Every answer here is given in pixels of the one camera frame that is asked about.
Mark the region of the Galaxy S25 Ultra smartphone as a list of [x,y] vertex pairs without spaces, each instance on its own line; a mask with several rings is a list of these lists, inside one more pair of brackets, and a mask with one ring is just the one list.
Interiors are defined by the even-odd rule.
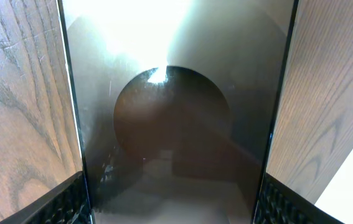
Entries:
[[298,3],[59,1],[94,223],[252,223]]

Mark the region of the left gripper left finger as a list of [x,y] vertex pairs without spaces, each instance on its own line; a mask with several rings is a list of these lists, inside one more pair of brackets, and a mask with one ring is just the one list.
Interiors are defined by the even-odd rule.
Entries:
[[92,222],[85,177],[77,172],[0,224],[89,224]]

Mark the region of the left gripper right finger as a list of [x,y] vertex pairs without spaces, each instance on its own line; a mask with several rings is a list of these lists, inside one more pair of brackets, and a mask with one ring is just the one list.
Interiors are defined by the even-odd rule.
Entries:
[[263,178],[253,223],[342,224],[270,174]]

